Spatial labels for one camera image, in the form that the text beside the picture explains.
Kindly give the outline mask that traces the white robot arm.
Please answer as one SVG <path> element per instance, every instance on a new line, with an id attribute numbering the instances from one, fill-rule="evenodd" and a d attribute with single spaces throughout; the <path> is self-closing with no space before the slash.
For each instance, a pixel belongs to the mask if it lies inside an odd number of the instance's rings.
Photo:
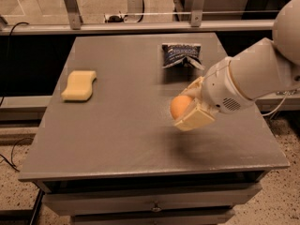
<path id="1" fill-rule="evenodd" d="M 277 15 L 272 37 L 263 38 L 234 57 L 211 66 L 171 102 L 174 126 L 204 127 L 217 113 L 236 113 L 258 98 L 300 87 L 300 0 Z"/>

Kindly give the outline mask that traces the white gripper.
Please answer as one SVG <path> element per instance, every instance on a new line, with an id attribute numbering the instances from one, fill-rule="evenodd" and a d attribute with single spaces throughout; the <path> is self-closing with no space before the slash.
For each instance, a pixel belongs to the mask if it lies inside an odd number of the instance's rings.
<path id="1" fill-rule="evenodd" d="M 231 61 L 231 57 L 225 57 L 211 66 L 204 78 L 194 80 L 181 94 L 191 98 L 200 98 L 202 95 L 204 102 L 221 113 L 236 113 L 252 106 L 254 101 L 239 90 L 233 79 Z M 193 99 L 186 110 L 173 120 L 178 129 L 189 131 L 209 125 L 216 118 Z"/>

